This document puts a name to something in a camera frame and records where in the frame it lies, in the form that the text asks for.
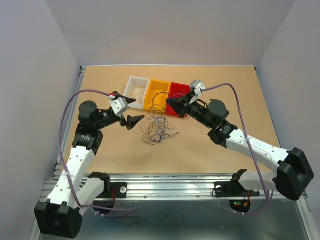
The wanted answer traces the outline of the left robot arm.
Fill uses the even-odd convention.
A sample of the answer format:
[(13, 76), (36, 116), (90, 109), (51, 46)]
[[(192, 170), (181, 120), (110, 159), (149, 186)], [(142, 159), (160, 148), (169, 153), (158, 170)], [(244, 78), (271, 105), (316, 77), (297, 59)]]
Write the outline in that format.
[(93, 172), (84, 186), (81, 186), (82, 179), (101, 146), (104, 137), (102, 129), (120, 123), (122, 127), (131, 130), (144, 116), (123, 115), (129, 104), (136, 99), (123, 96), (117, 91), (106, 93), (105, 96), (109, 99), (109, 109), (99, 109), (91, 100), (80, 104), (79, 123), (68, 160), (65, 161), (63, 153), (59, 153), (64, 170), (45, 201), (39, 201), (34, 208), (39, 230), (44, 235), (74, 239), (80, 232), (83, 216), (88, 209), (92, 208), (102, 218), (108, 218), (110, 212), (116, 211), (114, 206), (93, 204), (98, 196), (106, 197), (110, 194), (112, 199), (116, 198), (109, 174)]

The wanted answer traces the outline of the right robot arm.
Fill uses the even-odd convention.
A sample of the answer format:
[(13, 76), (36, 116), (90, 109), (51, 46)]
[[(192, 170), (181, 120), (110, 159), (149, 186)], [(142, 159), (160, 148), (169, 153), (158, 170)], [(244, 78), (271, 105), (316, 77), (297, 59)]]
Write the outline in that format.
[(277, 191), (289, 200), (297, 201), (315, 175), (303, 150), (279, 148), (250, 135), (227, 121), (229, 111), (217, 99), (206, 103), (191, 93), (171, 97), (166, 103), (178, 114), (192, 117), (210, 131), (208, 136), (216, 145), (251, 157), (267, 167), (267, 172), (240, 170), (230, 182), (231, 192), (242, 195), (250, 190)]

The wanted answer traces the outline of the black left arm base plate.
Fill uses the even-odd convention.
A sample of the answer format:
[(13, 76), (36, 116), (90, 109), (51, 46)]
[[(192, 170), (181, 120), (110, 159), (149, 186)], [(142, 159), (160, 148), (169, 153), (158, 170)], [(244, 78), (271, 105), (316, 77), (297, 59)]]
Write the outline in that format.
[(111, 182), (105, 183), (103, 192), (100, 193), (97, 199), (125, 199), (127, 197), (128, 184), (126, 182)]

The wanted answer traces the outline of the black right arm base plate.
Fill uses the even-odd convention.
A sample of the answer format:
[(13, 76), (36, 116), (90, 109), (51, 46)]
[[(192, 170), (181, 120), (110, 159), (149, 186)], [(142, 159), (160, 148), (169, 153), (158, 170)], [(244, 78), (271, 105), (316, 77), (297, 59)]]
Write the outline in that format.
[(237, 181), (219, 181), (214, 184), (211, 195), (216, 198), (259, 197), (260, 193), (245, 190)]

